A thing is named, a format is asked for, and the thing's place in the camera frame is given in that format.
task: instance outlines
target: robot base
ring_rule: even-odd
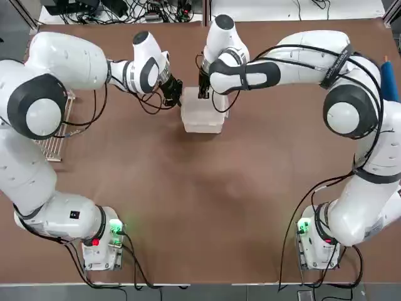
[[[112,232],[113,222],[123,224],[118,219],[117,213],[111,207],[103,207],[106,213],[106,228],[97,246],[85,246],[82,244],[82,254],[85,262],[85,270],[121,270],[122,267],[122,243],[123,236]]]
[[[315,228],[314,215],[312,206],[308,206],[296,224],[295,243],[301,270],[325,270],[335,247],[319,237]],[[340,247],[337,246],[329,269],[338,267],[339,254]]]

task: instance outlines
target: table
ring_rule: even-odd
[[[401,84],[397,48],[381,19],[237,24],[251,57],[291,33],[311,29],[344,31],[356,50],[380,63],[387,55]],[[187,87],[197,85],[194,60],[207,35],[200,23],[46,25],[41,30],[87,39],[114,60],[133,58],[132,37],[149,30],[170,52],[172,72]],[[178,108],[149,116],[130,95],[109,87],[102,117],[72,137],[64,161],[54,164],[57,188],[115,208],[155,283],[277,282],[281,244],[296,204],[312,185],[348,172],[352,163],[355,142],[324,126],[325,93],[317,85],[242,92],[222,134],[201,135],[185,133]],[[71,119],[88,120],[93,94],[76,94]],[[341,189],[317,194],[316,203],[336,198]],[[19,229],[11,202],[0,198],[0,283],[80,282],[64,248]],[[400,227],[396,222],[360,245],[363,281],[401,281]],[[284,282],[300,281],[293,237]],[[123,271],[96,273],[92,279],[132,282],[131,263],[127,258]],[[348,252],[326,280],[353,281],[357,264]],[[316,280],[317,274],[305,279]]]

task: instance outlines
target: cable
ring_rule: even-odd
[[[293,65],[299,65],[299,66],[304,66],[307,68],[312,68],[312,69],[316,69],[315,66],[309,65],[309,64],[304,64],[304,63],[300,63],[300,62],[296,62],[296,61],[288,61],[288,60],[279,60],[279,59],[274,59],[274,58],[261,58],[261,56],[265,55],[266,53],[270,52],[271,50],[275,50],[275,49],[279,49],[279,48],[285,48],[285,47],[290,47],[290,48],[303,48],[303,49],[309,49],[309,50],[315,50],[315,51],[320,51],[320,52],[324,52],[324,53],[328,53],[330,55],[333,56],[339,56],[339,53],[335,53],[334,51],[330,51],[330,50],[326,50],[323,48],[319,48],[319,47],[314,47],[314,46],[307,46],[307,45],[299,45],[299,44],[287,44],[287,45],[276,45],[276,46],[272,46],[262,52],[260,52],[260,54],[258,54],[255,59],[251,60],[250,63],[256,61],[256,60],[271,60],[271,61],[280,61],[283,63],[289,63],[289,64],[293,64]],[[358,85],[360,85],[361,87],[363,87],[373,98],[375,105],[377,106],[377,114],[378,114],[378,124],[377,124],[377,133],[375,135],[375,138],[373,140],[372,146],[370,147],[370,149],[368,150],[368,152],[365,154],[365,162],[359,167],[360,169],[362,169],[365,164],[368,162],[373,149],[375,148],[377,141],[378,141],[378,136],[380,135],[380,130],[382,128],[382,124],[383,124],[383,115],[384,115],[384,100],[383,100],[383,95],[382,95],[382,91],[380,89],[380,85],[378,84],[376,78],[372,75],[372,73],[370,73],[370,71],[363,66],[361,63],[353,60],[352,58],[348,59],[349,62],[353,63],[354,65],[356,65],[357,67],[359,67],[360,69],[362,69],[372,80],[373,84],[376,86],[377,92],[378,92],[378,96],[379,96],[379,101],[377,100],[376,96],[374,95],[374,93],[368,88],[366,87],[366,85],[364,85],[363,83],[359,82],[358,80],[355,80],[353,78],[350,78],[346,75],[339,75],[339,77],[343,77],[346,78],[347,80],[357,83]]]
[[[327,20],[329,19],[329,11],[330,11],[330,6],[331,2],[330,0],[311,0],[317,7],[320,9],[324,10],[326,9],[326,3],[328,3],[328,8],[327,8]]]
[[[96,91],[94,91],[94,98],[95,98],[95,101],[96,101]],[[92,118],[92,119],[91,119],[90,121],[88,121],[88,122],[83,122],[82,124],[78,124],[78,123],[75,123],[75,122],[68,122],[68,121],[63,121],[63,123],[64,123],[64,124],[67,124],[67,125],[74,125],[74,126],[76,126],[76,127],[83,127],[83,126],[86,126],[86,125],[90,126],[92,123],[94,123],[95,121],[97,121],[97,120],[100,118],[100,116],[102,116],[103,111],[105,110],[106,104],[107,104],[107,84],[105,83],[105,99],[104,99],[104,101],[103,101],[103,106],[102,106],[102,108],[100,109],[100,112],[99,112],[99,114],[98,114],[96,117]]]
[[[144,272],[143,272],[143,270],[142,270],[142,267],[141,267],[141,265],[139,264],[139,261],[138,261],[137,257],[135,256],[135,252],[134,252],[134,248],[133,248],[133,243],[132,243],[131,237],[129,237],[129,235],[126,234],[125,232],[119,232],[119,233],[117,233],[117,234],[123,235],[123,236],[127,237],[128,241],[129,241],[129,243],[130,243],[131,249],[130,249],[129,247],[127,247],[126,245],[123,245],[123,248],[124,248],[125,250],[127,250],[127,251],[131,254],[131,256],[132,256],[132,258],[133,258],[133,261],[134,261],[134,264],[138,267],[139,272],[140,272],[140,274],[141,274],[143,280],[145,281],[146,285],[148,286],[148,288],[152,288],[152,289],[159,289],[159,288],[162,288],[163,286],[154,285],[154,284],[150,283],[150,282],[148,281],[148,279],[146,278],[146,276],[145,276],[145,274],[144,274]]]
[[[132,24],[132,23],[140,23],[140,20],[145,16],[143,13],[143,10],[145,9],[145,5],[148,3],[148,0],[145,1],[145,3],[140,3],[140,0],[134,0],[131,2],[131,4],[128,5],[127,9],[127,16],[125,19],[119,18],[113,11],[109,10],[106,8],[103,4],[99,5],[99,10],[97,10],[98,13],[104,12],[108,20],[103,21],[98,19],[95,16],[96,10],[92,10],[89,12],[84,12],[80,16],[78,16],[78,13],[75,13],[75,19],[72,19],[71,16],[73,14],[68,14],[65,13],[60,15],[60,18],[64,21],[65,24],[69,24],[67,21],[70,20],[72,23],[79,23],[79,24],[100,24],[100,25],[109,25],[109,24]],[[138,16],[135,16],[135,8],[137,6],[141,7],[141,10],[138,13]]]
[[[324,183],[327,183],[327,182],[337,181],[337,180],[340,180],[340,179],[341,179],[341,181],[344,181],[346,178],[350,177],[351,175],[352,175],[352,172],[350,172],[350,173],[348,173],[348,174],[345,174],[345,175],[343,175],[343,176],[332,177],[331,179],[326,179],[326,180],[324,180],[324,181],[320,181],[318,184],[315,184],[315,185],[305,194],[305,196],[301,199],[301,201],[298,203],[298,205],[297,205],[297,207],[295,208],[295,210],[294,210],[294,212],[293,212],[293,214],[292,214],[292,216],[291,216],[291,219],[290,219],[290,221],[289,221],[289,223],[288,223],[288,227],[287,227],[287,230],[286,230],[286,234],[285,234],[285,236],[284,236],[283,248],[282,248],[282,250],[281,250],[280,276],[279,276],[279,283],[278,283],[278,291],[279,291],[279,292],[280,292],[282,289],[284,289],[284,288],[286,287],[286,286],[284,286],[283,288],[281,288],[281,281],[282,281],[282,279],[283,279],[284,252],[285,252],[286,240],[287,240],[288,232],[289,232],[289,229],[290,229],[290,227],[291,227],[291,224],[292,224],[292,222],[293,222],[293,220],[294,220],[295,214],[296,214],[296,212],[298,211],[299,207],[302,205],[302,203],[303,203],[304,200],[308,197],[308,195],[309,195],[312,191],[314,191],[318,186],[320,186],[320,185],[322,185],[322,184],[324,184]]]
[[[324,301],[325,299],[328,299],[328,298],[337,299],[337,300],[346,300],[346,301],[351,301],[353,299],[353,289],[360,284],[360,282],[362,280],[362,277],[363,277],[363,257],[362,257],[361,251],[359,250],[359,248],[357,246],[353,245],[352,248],[354,248],[354,250],[357,252],[359,260],[360,260],[360,269],[359,269],[359,273],[358,273],[358,278],[353,283],[346,284],[346,285],[338,284],[338,283],[326,283],[327,285],[332,286],[332,287],[342,288],[342,289],[349,289],[351,291],[350,298],[340,298],[340,297],[327,296],[327,297],[323,298],[321,301]],[[341,254],[339,262],[342,259],[343,255],[345,253],[345,250],[346,250],[346,247],[345,247],[343,253]],[[326,273],[324,275],[322,275],[322,277],[317,282],[313,283],[312,285],[306,285],[306,286],[308,286],[308,287],[313,289],[313,300],[316,300],[315,299],[315,289],[320,287],[323,284],[323,281],[325,279],[325,275],[326,275]]]
[[[300,21],[302,21],[302,19],[301,19],[301,5],[299,4],[299,0],[296,0],[296,3],[294,2],[294,4],[297,6],[297,8],[298,8],[298,19],[300,20]]]
[[[68,253],[71,256],[71,259],[73,260],[74,266],[75,266],[80,278],[87,285],[89,285],[91,288],[96,288],[96,289],[122,290],[124,292],[124,294],[125,294],[125,301],[127,301],[127,292],[122,289],[125,286],[123,286],[123,285],[97,285],[97,284],[92,283],[89,279],[87,279],[85,277],[85,273],[84,273],[83,267],[82,267],[82,265],[80,263],[78,252],[77,252],[75,246],[72,244],[72,242],[70,242],[68,240],[65,240],[65,239],[63,239],[61,237],[56,237],[55,238],[55,237],[50,237],[50,236],[45,236],[45,235],[39,234],[38,232],[36,232],[34,230],[34,228],[32,228],[30,225],[26,224],[23,219],[20,218],[19,220],[20,220],[21,224],[24,226],[24,228],[28,232],[30,232],[31,234],[33,234],[33,235],[35,235],[37,237],[40,237],[40,238],[42,238],[44,240],[50,240],[50,241],[58,243],[59,245],[65,246],[65,248],[68,250]],[[70,244],[74,248],[74,251],[75,251],[75,254],[76,254],[76,259],[75,259],[74,255],[72,254],[71,250],[68,248],[68,244]]]
[[[143,95],[142,97],[139,97],[138,94],[136,94],[136,93],[134,93],[134,92],[131,92],[130,89],[129,89],[128,87],[125,87],[125,85],[124,85],[119,79],[117,79],[116,77],[113,77],[113,76],[112,76],[112,79],[114,79],[119,85],[121,85],[122,87],[124,87],[125,90],[122,90],[122,89],[121,89],[120,87],[118,87],[118,86],[115,86],[116,88],[118,88],[118,89],[119,89],[120,91],[122,91],[122,92],[129,93],[129,94],[131,94],[132,96],[134,96],[134,97],[138,100],[138,102],[139,102],[140,106],[143,108],[143,110],[144,110],[146,113],[148,113],[149,115],[156,115],[156,114],[159,113],[161,110],[170,110],[170,109],[172,109],[172,108],[175,107],[175,105],[171,105],[171,106],[166,106],[166,105],[165,105],[165,100],[162,100],[161,94],[157,92],[157,90],[158,90],[159,88],[157,88],[156,90],[154,90],[154,91],[153,91],[149,96],[147,96],[147,98],[145,99],[146,95]],[[160,99],[160,105],[159,105],[158,107],[155,106],[155,105],[152,105],[151,103],[148,103],[149,99],[152,98],[155,94],[157,94],[157,95],[159,96],[159,99]],[[156,111],[151,112],[151,111],[147,110],[147,109],[145,108],[144,105],[147,105],[147,106],[149,106],[149,107],[151,107],[151,108],[155,108]]]
[[[313,193],[312,193],[312,195],[311,195],[311,204],[312,204],[313,214],[316,216],[316,208],[315,208],[315,204],[313,203],[313,197],[315,196],[315,193],[316,193],[316,190],[313,191]],[[320,223],[321,223],[323,226],[325,226],[326,228],[330,229],[330,228],[328,227],[328,225],[327,225],[324,221],[321,220],[320,217],[319,217],[319,221],[320,221]]]
[[[89,129],[89,127],[95,122],[95,121],[97,121],[99,118],[100,118],[100,116],[102,116],[102,114],[103,114],[103,111],[105,110],[105,107],[106,107],[106,104],[107,104],[107,84],[105,83],[105,99],[104,99],[104,101],[103,101],[103,106],[102,106],[102,108],[100,109],[100,112],[99,112],[99,114],[96,116],[96,103],[97,103],[97,100],[96,100],[96,90],[94,90],[93,91],[93,100],[94,100],[94,109],[93,109],[93,116],[92,116],[92,118],[91,118],[91,120],[90,121],[88,121],[88,122],[84,122],[84,123],[82,123],[82,124],[79,124],[79,123],[74,123],[74,122],[68,122],[68,121],[63,121],[63,123],[64,124],[66,124],[66,125],[73,125],[73,126],[76,126],[76,127],[81,127],[81,126],[86,126],[84,129],[81,129],[81,130],[74,130],[74,131],[72,131],[72,132],[70,132],[70,133],[68,133],[68,134],[65,134],[65,135],[54,135],[53,137],[55,137],[55,138],[66,138],[66,137],[71,137],[71,136],[73,136],[73,135],[76,135],[76,134],[81,134],[81,133],[83,133],[84,131],[86,131],[87,129]]]
[[[216,110],[216,111],[218,111],[219,113],[226,113],[234,104],[235,104],[235,102],[237,101],[237,99],[238,99],[238,96],[239,96],[239,93],[240,93],[241,91],[238,91],[237,92],[237,95],[236,95],[236,97],[234,98],[234,100],[232,101],[232,103],[228,106],[228,108],[226,108],[225,110],[219,110],[217,107],[216,107],[216,104],[214,103],[214,90],[212,91],[212,104],[213,104],[213,107],[214,107],[214,109]]]
[[[327,296],[327,297],[324,297],[323,299],[321,299],[320,301],[324,301],[324,300],[329,299],[329,298],[330,299],[336,299],[336,300],[352,301],[352,299],[353,299],[353,289],[352,288],[350,289],[350,292],[351,292],[350,298],[340,298],[340,297]],[[313,300],[316,301],[315,292],[313,292]]]

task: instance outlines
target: wire rack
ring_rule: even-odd
[[[75,99],[75,94],[72,91],[68,91],[68,99],[65,105],[65,116],[64,120],[69,121],[71,108],[73,106],[73,101]],[[64,136],[67,131],[67,125],[62,124],[60,129],[55,135]],[[35,143],[41,148],[44,156],[50,162],[61,162],[61,151],[63,148],[65,138],[55,138],[50,137],[46,140],[35,140]]]

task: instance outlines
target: green light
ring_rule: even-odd
[[[310,218],[301,218],[298,223],[298,231],[301,234],[305,234],[309,231],[309,225],[310,225]]]
[[[119,219],[110,220],[110,231],[112,233],[121,232],[123,230],[123,223]]]

